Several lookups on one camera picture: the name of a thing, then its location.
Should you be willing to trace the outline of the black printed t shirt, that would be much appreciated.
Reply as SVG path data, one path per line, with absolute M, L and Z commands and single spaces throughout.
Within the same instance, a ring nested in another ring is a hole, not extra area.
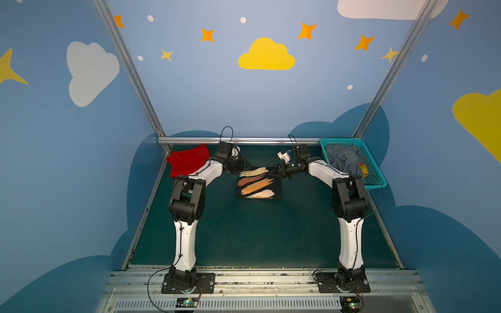
M 236 196 L 242 199 L 281 200 L 282 177 L 275 168 L 251 167 L 238 173 Z

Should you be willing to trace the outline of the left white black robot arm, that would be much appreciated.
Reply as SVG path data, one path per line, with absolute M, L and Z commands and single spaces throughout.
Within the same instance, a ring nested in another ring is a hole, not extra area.
M 196 286 L 196 228 L 206 203 L 206 189 L 226 171 L 240 173 L 249 167 L 242 156 L 211 157 L 187 176 L 175 179 L 168 211 L 176 231 L 176 252 L 169 268 L 167 283 L 182 292 Z

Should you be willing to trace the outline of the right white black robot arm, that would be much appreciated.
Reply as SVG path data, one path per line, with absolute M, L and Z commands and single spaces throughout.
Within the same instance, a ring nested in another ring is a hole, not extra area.
M 340 253 L 338 258 L 339 284 L 365 284 L 365 264 L 362 257 L 362 228 L 370 207 L 363 177 L 344 173 L 319 158 L 302 159 L 296 164 L 281 161 L 278 174 L 290 177 L 307 173 L 331 187 L 331 207 L 338 218 Z

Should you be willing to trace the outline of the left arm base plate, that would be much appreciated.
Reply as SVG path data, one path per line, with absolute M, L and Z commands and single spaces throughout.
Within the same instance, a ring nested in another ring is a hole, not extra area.
M 160 292 L 162 294 L 187 294 L 202 293 L 212 294 L 215 288 L 215 273 L 198 273 L 193 287 L 182 286 L 167 274 L 164 277 Z

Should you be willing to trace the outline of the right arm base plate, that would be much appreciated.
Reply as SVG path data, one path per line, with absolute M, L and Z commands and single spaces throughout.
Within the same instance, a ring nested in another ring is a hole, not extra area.
M 370 293 L 371 287 L 364 274 L 332 273 L 315 271 L 313 280 L 320 293 Z

